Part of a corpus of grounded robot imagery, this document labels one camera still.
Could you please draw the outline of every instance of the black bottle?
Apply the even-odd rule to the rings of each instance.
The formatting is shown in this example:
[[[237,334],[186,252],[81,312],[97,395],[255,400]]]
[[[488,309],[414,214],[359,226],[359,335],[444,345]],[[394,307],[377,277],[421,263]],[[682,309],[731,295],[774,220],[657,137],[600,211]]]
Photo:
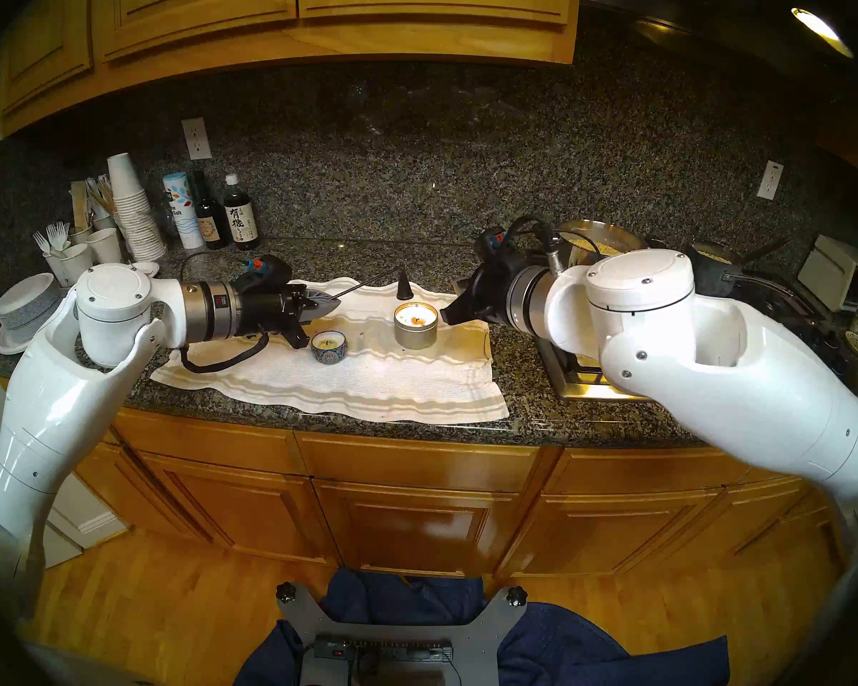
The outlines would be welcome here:
[[[207,242],[207,248],[218,250],[232,242],[232,234],[228,228],[226,209],[213,198],[207,186],[207,178],[203,169],[194,170],[194,197],[197,201],[197,223],[200,224],[200,235]]]
[[[226,192],[222,196],[222,205],[226,207],[228,226],[239,250],[257,248],[261,239],[257,234],[251,199],[239,187],[239,178],[234,174],[226,176]]]

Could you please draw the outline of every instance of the granite countertop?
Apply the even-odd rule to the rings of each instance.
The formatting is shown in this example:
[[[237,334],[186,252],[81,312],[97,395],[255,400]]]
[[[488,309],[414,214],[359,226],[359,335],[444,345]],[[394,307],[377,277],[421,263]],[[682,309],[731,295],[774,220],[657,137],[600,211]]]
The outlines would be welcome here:
[[[226,250],[234,263],[222,255],[201,256],[187,264],[185,278],[228,279],[230,274],[240,272],[238,260],[244,256],[236,250]],[[478,262],[469,246],[431,243],[275,239],[264,240],[253,253],[277,255],[293,266],[294,277],[313,281],[341,276],[363,280],[382,269],[405,263],[414,283],[437,292],[453,291],[453,281],[470,275]],[[177,277],[185,256],[183,250],[166,255],[160,261],[158,276]],[[490,341],[493,378],[510,413],[509,418],[492,423],[372,423],[337,413],[303,413],[282,405],[235,401],[212,389],[184,391],[150,380],[150,374],[168,360],[168,349],[156,353],[125,405],[226,423],[401,439],[567,446],[699,444],[697,438],[653,402],[562,401],[554,394],[530,337],[501,325],[491,325]],[[20,357],[0,354],[0,375],[10,376]]]

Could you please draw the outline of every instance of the electrical outlet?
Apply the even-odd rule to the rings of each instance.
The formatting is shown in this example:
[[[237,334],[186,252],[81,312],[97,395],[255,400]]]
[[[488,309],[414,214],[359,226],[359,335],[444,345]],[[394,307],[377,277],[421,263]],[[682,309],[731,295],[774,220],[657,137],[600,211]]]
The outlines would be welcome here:
[[[181,126],[184,127],[184,139],[187,140],[187,152],[191,155],[191,159],[212,159],[213,155],[207,140],[207,126],[203,124],[203,118],[192,117],[189,120],[182,120]]]
[[[775,190],[779,187],[783,168],[781,164],[771,159],[766,163],[766,172],[763,174],[763,180],[759,182],[759,191],[756,193],[758,197],[770,201],[775,198]]]

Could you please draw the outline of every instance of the blue cloth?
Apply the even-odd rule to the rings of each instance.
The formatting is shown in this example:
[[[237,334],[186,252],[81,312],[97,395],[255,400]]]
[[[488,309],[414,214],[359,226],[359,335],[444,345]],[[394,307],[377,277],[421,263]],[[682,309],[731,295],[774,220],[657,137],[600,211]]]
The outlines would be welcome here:
[[[483,581],[336,572],[321,608],[336,622],[465,625],[486,606]],[[302,642],[285,620],[242,666],[235,686],[294,686]],[[597,625],[570,610],[529,603],[499,645],[500,686],[721,686],[728,640],[630,657]]]

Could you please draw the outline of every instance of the stove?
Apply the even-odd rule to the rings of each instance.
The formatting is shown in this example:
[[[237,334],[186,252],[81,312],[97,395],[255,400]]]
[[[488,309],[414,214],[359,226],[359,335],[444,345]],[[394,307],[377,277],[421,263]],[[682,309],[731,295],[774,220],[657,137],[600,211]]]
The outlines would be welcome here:
[[[731,297],[746,302],[799,337],[858,395],[858,357],[845,344],[841,331],[824,320],[812,304],[784,278],[762,273],[787,288],[785,296],[758,284],[738,283]],[[647,401],[648,398],[619,391],[604,378],[596,359],[569,354],[549,341],[536,339],[543,367],[556,395],[568,401]]]

